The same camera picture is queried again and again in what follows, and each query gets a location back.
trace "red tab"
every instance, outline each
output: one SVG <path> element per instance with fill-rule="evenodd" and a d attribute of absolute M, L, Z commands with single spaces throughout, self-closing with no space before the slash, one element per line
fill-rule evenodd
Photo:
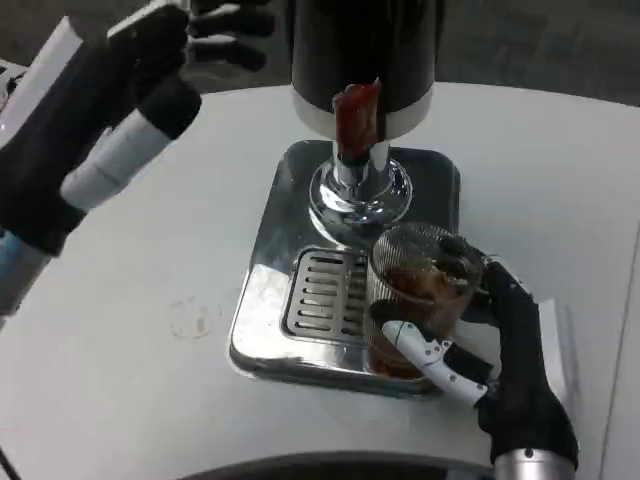
<path fill-rule="evenodd" d="M 376 115 L 382 83 L 349 85 L 333 97 L 338 152 L 354 157 L 378 143 Z"/>

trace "brown liquid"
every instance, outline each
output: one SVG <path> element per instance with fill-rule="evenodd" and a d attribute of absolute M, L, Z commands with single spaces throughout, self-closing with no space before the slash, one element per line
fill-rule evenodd
<path fill-rule="evenodd" d="M 384 273 L 383 278 L 395 290 L 415 299 L 412 301 L 397 297 L 396 300 L 383 301 L 386 307 L 386 311 L 382 311 L 383 315 L 389 317 L 382 319 L 383 322 L 391 317 L 408 320 L 416 325 L 428 327 L 439 337 L 447 336 L 451 332 L 457 317 L 441 313 L 443 305 L 455 300 L 456 290 L 448 283 L 444 272 L 392 267 Z M 381 310 L 376 309 L 376 303 L 370 307 L 372 318 L 380 315 Z M 379 329 L 371 338 L 370 347 L 370 366 L 374 371 L 406 379 L 423 376 L 404 359 Z"/>

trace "robot finger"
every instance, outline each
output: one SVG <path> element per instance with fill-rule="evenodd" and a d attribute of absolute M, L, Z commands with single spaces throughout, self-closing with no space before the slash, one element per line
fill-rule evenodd
<path fill-rule="evenodd" d="M 261 6 L 270 0 L 191 0 L 190 9 L 194 15 L 204 15 L 225 4 Z"/>
<path fill-rule="evenodd" d="M 185 63 L 186 57 L 182 50 L 139 61 L 132 78 L 136 100 L 146 98 L 158 84 L 177 73 Z"/>
<path fill-rule="evenodd" d="M 269 11 L 239 8 L 193 18 L 189 26 L 189 33 L 194 38 L 225 33 L 268 37 L 274 29 L 275 19 Z"/>
<path fill-rule="evenodd" d="M 189 16 L 175 5 L 166 5 L 135 21 L 127 19 L 109 31 L 109 43 L 124 53 L 158 52 L 187 43 Z"/>
<path fill-rule="evenodd" d="M 190 63 L 227 62 L 257 72 L 267 63 L 267 56 L 238 40 L 225 42 L 198 42 L 189 46 Z"/>

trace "drip tray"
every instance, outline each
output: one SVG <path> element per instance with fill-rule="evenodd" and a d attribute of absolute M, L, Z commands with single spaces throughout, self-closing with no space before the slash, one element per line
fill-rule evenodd
<path fill-rule="evenodd" d="M 285 327 L 299 338 L 364 345 L 367 258 L 312 249 L 298 262 Z"/>
<path fill-rule="evenodd" d="M 315 170 L 331 142 L 293 145 L 275 174 L 231 331 L 230 355 L 257 376 L 392 396 L 422 395 L 422 380 L 371 372 L 362 337 L 366 252 L 333 241 L 309 209 Z M 455 232 L 460 179 L 451 161 L 424 150 L 391 148 L 414 197 L 406 221 Z"/>

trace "coffee machine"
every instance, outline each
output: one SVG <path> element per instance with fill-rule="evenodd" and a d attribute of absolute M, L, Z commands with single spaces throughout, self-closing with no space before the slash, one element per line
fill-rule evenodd
<path fill-rule="evenodd" d="M 289 2 L 293 103 L 328 140 L 292 145 L 275 172 L 231 332 L 242 369 L 394 396 L 428 389 L 369 367 L 362 320 L 366 252 L 384 229 L 402 220 L 457 231 L 453 163 L 391 145 L 428 114 L 444 8 Z M 363 125 L 367 140 L 354 152 L 349 134 L 362 139 Z"/>

